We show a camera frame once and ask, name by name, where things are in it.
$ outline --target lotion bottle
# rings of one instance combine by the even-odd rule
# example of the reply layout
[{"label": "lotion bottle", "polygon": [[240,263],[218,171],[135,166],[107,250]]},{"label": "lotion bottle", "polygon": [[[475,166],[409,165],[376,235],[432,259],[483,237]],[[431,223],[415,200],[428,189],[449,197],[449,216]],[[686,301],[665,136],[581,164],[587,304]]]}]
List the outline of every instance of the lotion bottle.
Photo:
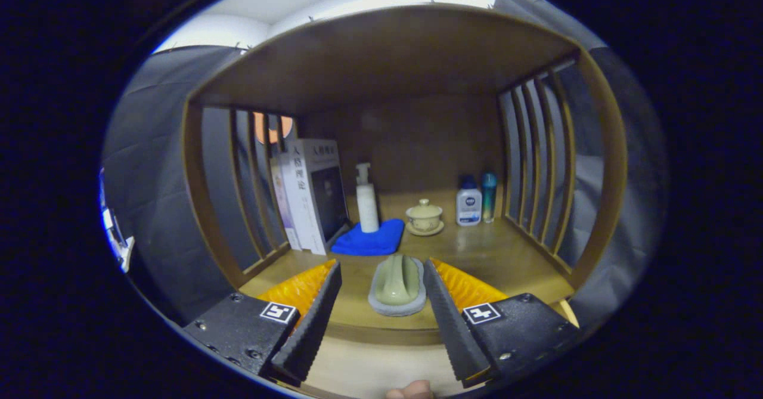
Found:
[{"label": "lotion bottle", "polygon": [[474,176],[467,175],[455,195],[455,222],[461,226],[474,226],[481,219],[482,193],[477,189]]},{"label": "lotion bottle", "polygon": [[376,211],[376,194],[374,185],[368,182],[368,169],[370,163],[358,163],[357,192],[358,211],[360,216],[360,230],[365,233],[374,233],[379,230],[379,213]]}]

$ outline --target white book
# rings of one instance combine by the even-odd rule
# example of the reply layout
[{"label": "white book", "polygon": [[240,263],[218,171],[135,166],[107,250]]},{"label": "white book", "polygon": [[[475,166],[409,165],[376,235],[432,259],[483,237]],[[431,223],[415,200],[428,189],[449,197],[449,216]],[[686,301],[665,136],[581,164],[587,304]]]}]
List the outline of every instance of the white book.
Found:
[{"label": "white book", "polygon": [[270,159],[270,171],[273,176],[275,200],[276,203],[278,203],[278,211],[281,214],[281,220],[283,220],[286,239],[289,240],[289,245],[293,250],[302,250],[302,247],[299,244],[299,238],[297,237],[297,230],[294,227],[294,219],[291,217],[291,209],[289,209],[289,198],[286,196],[284,178],[281,173],[281,158],[278,154]]},{"label": "white book", "polygon": [[291,217],[302,249],[326,255],[349,230],[336,141],[297,139],[287,143],[281,164]]}]

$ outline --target cup lid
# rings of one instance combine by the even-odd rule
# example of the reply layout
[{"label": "cup lid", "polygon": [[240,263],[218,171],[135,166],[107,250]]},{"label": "cup lid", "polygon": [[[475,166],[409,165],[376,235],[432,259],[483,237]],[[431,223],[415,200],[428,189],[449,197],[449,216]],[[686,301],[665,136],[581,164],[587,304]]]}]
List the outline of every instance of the cup lid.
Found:
[{"label": "cup lid", "polygon": [[430,205],[428,199],[419,200],[417,206],[412,206],[405,212],[411,219],[427,219],[437,217],[442,214],[442,208],[436,205]]}]

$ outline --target blue towel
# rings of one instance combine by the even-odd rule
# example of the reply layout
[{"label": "blue towel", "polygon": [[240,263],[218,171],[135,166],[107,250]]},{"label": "blue towel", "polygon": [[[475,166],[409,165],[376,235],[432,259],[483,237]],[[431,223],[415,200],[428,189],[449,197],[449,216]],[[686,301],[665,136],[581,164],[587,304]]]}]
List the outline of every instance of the blue towel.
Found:
[{"label": "blue towel", "polygon": [[360,230],[360,223],[348,233],[336,239],[332,252],[354,256],[384,256],[398,250],[403,236],[405,222],[400,219],[387,220],[379,225],[379,230],[365,233]]}]

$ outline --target soap dispenser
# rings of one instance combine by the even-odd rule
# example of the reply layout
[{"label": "soap dispenser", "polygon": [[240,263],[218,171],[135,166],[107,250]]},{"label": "soap dispenser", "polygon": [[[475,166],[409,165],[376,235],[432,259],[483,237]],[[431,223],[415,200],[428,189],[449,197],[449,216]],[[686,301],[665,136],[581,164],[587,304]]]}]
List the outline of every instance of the soap dispenser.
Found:
[{"label": "soap dispenser", "polygon": [[374,233],[379,230],[379,213],[376,211],[376,194],[374,185],[368,182],[368,169],[371,163],[358,163],[357,192],[358,211],[360,214],[360,230],[365,233]]}]

